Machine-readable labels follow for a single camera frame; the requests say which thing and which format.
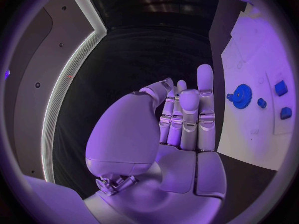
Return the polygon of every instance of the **blue gear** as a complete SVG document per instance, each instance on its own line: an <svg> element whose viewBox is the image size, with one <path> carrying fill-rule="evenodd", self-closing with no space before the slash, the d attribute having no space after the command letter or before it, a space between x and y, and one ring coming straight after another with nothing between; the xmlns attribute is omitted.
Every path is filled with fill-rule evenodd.
<svg viewBox="0 0 299 224"><path fill-rule="evenodd" d="M248 85L241 84L237 87L232 97L234 106L238 109L246 108L251 101L252 90Z"/></svg>

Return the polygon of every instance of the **led light strip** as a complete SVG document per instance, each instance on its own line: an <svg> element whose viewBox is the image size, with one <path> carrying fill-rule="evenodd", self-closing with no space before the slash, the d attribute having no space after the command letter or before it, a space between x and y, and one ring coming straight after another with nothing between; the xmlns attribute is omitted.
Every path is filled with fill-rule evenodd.
<svg viewBox="0 0 299 224"><path fill-rule="evenodd" d="M42 168L47 182L55 183L52 156L53 140L63 99L81 65L99 42L100 39L96 32L92 32L68 60L52 90L44 116L41 138Z"/></svg>

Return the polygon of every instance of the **purple light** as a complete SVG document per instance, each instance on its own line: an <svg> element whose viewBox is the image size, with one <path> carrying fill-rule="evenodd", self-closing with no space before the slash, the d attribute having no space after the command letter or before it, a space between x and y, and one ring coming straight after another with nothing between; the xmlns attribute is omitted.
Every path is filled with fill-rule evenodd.
<svg viewBox="0 0 299 224"><path fill-rule="evenodd" d="M10 75L10 71L9 70L7 70L7 71L5 71L5 79L7 79L7 77Z"/></svg>

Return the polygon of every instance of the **white robotic hand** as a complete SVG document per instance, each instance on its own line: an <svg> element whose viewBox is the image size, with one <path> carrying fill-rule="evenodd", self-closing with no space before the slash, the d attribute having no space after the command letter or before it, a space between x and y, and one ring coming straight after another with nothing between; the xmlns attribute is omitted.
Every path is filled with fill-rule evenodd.
<svg viewBox="0 0 299 224"><path fill-rule="evenodd" d="M183 150L215 149L215 114L213 71L203 64L197 69L197 90L187 89L186 82L168 93L160 118L160 143Z"/></svg>
<svg viewBox="0 0 299 224"><path fill-rule="evenodd" d="M159 146L159 125L154 111L173 88L167 78L111 105L94 127L86 146L86 164L99 188L112 195L136 180L154 163Z"/></svg>

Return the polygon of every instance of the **blue cube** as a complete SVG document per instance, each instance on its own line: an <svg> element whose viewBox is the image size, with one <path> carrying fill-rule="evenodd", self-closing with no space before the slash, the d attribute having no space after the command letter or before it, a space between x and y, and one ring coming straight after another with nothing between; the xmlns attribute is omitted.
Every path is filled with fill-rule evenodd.
<svg viewBox="0 0 299 224"><path fill-rule="evenodd" d="M288 88L287 88L287 85L285 83L284 80L278 82L276 85L275 85L275 91L276 93L278 94L278 96L282 96L284 95L286 92L288 92Z"/></svg>
<svg viewBox="0 0 299 224"><path fill-rule="evenodd" d="M289 107L282 108L281 119L290 118L292 116L292 110Z"/></svg>

